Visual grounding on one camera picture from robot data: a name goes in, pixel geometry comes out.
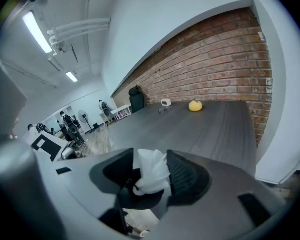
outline red brick wall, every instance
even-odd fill
[[[272,71],[267,44],[250,9],[226,12],[186,29],[145,60],[120,86],[117,106],[129,103],[139,85],[146,104],[246,101],[260,142],[272,102]]]

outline white tissue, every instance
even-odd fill
[[[159,150],[139,149],[141,179],[133,187],[133,193],[137,196],[155,194],[169,188],[168,177],[170,175],[166,156]]]

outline small white device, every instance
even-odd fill
[[[169,98],[164,98],[161,100],[162,106],[170,107],[171,106],[171,100]]]

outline ceiling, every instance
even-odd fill
[[[115,0],[37,0],[28,4],[0,38],[0,58],[15,84],[28,98],[51,88],[75,85],[67,76],[71,71],[81,81],[101,72],[108,29],[77,36],[65,41],[67,52],[53,57],[53,64],[29,32],[22,17],[33,11],[36,21],[49,43],[47,30],[66,24],[111,18]]]

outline ceiling light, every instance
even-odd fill
[[[33,35],[34,39],[44,50],[44,52],[46,54],[52,52],[52,49],[48,44],[47,40],[45,39],[44,35],[42,34],[32,11],[28,12],[25,16],[23,16],[23,21],[29,29],[30,33]]]
[[[78,82],[78,80],[76,79],[76,77],[71,72],[66,73],[66,75],[67,75],[68,78],[70,78],[75,83]]]

